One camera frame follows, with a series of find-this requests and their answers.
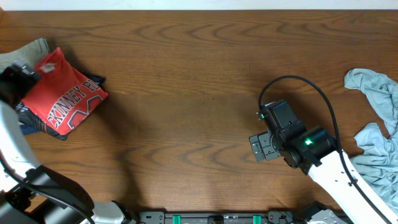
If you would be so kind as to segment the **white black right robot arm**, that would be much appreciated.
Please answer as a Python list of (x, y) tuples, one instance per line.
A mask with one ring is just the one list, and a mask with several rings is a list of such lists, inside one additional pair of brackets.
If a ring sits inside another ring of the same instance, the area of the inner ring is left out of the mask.
[(338, 150), (328, 130), (307, 129), (285, 100), (261, 106), (257, 115), (267, 126), (249, 137), (257, 161), (283, 158), (326, 190), (353, 223), (397, 223), (397, 214)]

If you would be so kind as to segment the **red t-shirt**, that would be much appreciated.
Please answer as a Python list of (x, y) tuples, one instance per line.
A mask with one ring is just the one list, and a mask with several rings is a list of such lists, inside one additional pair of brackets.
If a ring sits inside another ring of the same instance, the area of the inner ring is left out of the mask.
[(69, 134), (109, 96), (72, 67), (59, 47), (45, 56), (35, 71), (40, 80), (22, 102), (61, 135)]

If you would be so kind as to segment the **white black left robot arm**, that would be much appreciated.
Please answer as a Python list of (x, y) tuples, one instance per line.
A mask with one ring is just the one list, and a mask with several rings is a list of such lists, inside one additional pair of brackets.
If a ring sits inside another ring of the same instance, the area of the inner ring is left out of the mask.
[(18, 60), (1, 74), (1, 223), (139, 223), (120, 203), (94, 202), (77, 182), (37, 160), (16, 106), (39, 79)]

